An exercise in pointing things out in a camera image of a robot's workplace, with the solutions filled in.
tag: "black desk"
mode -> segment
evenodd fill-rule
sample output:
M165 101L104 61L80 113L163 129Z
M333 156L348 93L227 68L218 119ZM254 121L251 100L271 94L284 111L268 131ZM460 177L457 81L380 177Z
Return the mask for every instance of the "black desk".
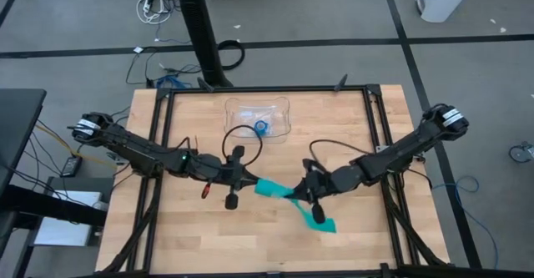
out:
M32 230L41 216L103 226L106 212L9 182L43 106L42 89L0 89L0 256L13 228Z

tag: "teal fabric strip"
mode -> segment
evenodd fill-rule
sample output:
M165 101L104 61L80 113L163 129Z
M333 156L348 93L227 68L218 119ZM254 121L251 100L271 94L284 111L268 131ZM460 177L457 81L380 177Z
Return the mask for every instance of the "teal fabric strip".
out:
M283 198L286 195L293 193L293 190L281 184L267 179L260 179L254 188L254 192L258 195L263 195L271 198ZM308 210L305 210L298 200L290 200L290 202L300 211L306 225L312 230L335 233L335 222L331 218L326 218L323 224L317 224L314 217Z

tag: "wooden table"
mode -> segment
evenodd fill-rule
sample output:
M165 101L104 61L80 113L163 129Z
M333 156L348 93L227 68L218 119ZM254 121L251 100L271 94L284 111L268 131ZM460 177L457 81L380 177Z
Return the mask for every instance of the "wooden table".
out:
M393 140L413 130L400 85L381 86ZM127 129L149 136L155 90L137 90L133 96ZM249 171L294 187L305 171L308 144L314 139L336 139L371 151L370 130L361 91L179 94L169 134L169 147L183 137L198 138L199 150L221 159L224 136L224 103L227 99L276 99L291 103L292 130L283 144L266 144ZM157 141L161 141L166 103L162 104ZM378 115L375 116L381 131ZM246 145L244 160L254 156L257 145ZM231 151L231 141L227 151ZM334 144L318 144L316 152L327 169L335 169L359 154ZM412 169L424 173L422 164ZM117 181L129 174L119 174ZM113 192L98 255L103 269L121 249L132 230L140 179L134 176ZM431 191L424 178L407 172L406 200L411 221L436 255L448 260ZM222 273L299 270L367 270L382 262L395 267L385 208L378 184L321 201L326 214L335 219L338 233L306 228L298 211L287 200L265 198L253 188L239 192L237 210L224 208L228 188L212 186L206 200L204 185L191 179L164 176L154 242L151 273ZM405 260L409 260L400 229ZM138 267L144 250L139 250Z

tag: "black stand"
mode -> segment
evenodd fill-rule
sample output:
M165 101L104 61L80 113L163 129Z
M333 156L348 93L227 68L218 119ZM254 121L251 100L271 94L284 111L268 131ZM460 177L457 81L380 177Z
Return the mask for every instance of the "black stand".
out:
M15 185L8 185L0 197L0 210L12 210L25 214L30 219L37 216L53 217L79 224L103 227L106 212L67 201L50 195L43 195ZM24 225L23 220L17 224Z
M179 0L204 80L214 87L233 87L223 73L205 0Z

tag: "black metal frame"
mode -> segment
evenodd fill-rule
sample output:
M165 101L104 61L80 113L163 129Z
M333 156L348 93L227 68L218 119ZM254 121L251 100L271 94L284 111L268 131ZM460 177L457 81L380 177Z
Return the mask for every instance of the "black metal frame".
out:
M164 130L163 130L163 136L162 136L162 145L167 146L169 142L169 132L170 132L170 126L172 121L172 114L173 114L173 107L174 107L174 96L176 94L209 94L209 92L202 88L189 88L189 89L158 89L156 94L156 101L154 105L154 113L152 117L152 123L150 127L150 134L149 139L154 141L155 135L158 130L158 119L161 111L161 104L162 104L162 98L167 98L167 109L165 112L165 120L164 120ZM226 93L226 94L232 94L232 93L269 93L269 92L311 92L311 91L334 91L334 86L288 86L288 87L234 87L234 88L216 88L214 90L214 93ZM365 111L367 115L367 121L369 123L370 128L370 134L371 134L371 140L373 146L376 148L380 145L380 141L378 138L378 131L376 128L375 123L375 117L374 117L374 111L372 108L372 101L370 96L373 95L376 99L376 108L378 111L378 114L380 116L380 121L382 123L382 127L384 130L385 135L385 144L392 144L392 138L390 134L390 128L387 122L387 116L385 113L385 106L383 99L381 97L381 91L380 91L380 85L378 84L367 84L367 85L346 85L344 86L340 91L361 91L363 93L364 98L364 105L365 105ZM147 190L148 190L148 183L149 180L147 178L143 178L141 182L141 188L139 190L139 200L138 200L138 206L136 209L136 216L133 227L136 227L140 218L143 216L144 212L144 205L146 203L146 197L147 197ZM398 202L400 205L401 213L408 219L408 222L410 222L409 218L409 212L407 209L407 203L406 203L406 197L404 195L403 189L400 187L400 179L399 177L394 178L394 184L395 189L398 190ZM381 189L383 193L383 199L386 202L386 196L389 195L391 197L389 186L387 185L387 182L382 181L381 183ZM161 179L156 180L156 186L154 186L154 196L161 195ZM399 237L395 217L393 214L386 208L385 209L387 219L388 219L388 226L390 231L390 237L392 241L392 247L393 247L393 255L395 257L395 263L396 267L399 267L401 265L404 265L404 256L401 249L401 240ZM149 272L150 265L151 265L151 259L152 259L152 253L154 248L154 237L155 237L155 228L157 224L157 218L156 216L153 217L149 224L149 232L147 241L144 248L144 262L141 270ZM411 256L412 264L419 265L419 258L417 249L412 244L411 240L406 236L406 241L409 244L409 254ZM130 257L128 258L128 264L127 264L127 270L135 270L135 261L137 257L137 246L134 248L133 252L131 253ZM387 265L383 264L382 269L380 270L340 270L340 271L303 271L303 272L285 272L284 277L345 277L345 276L353 276L353 277L382 277L384 275L384 270L387 270ZM260 277L260 276L270 276L272 274L269 273L224 273L224 274L175 274L175 275L151 275L151 277Z

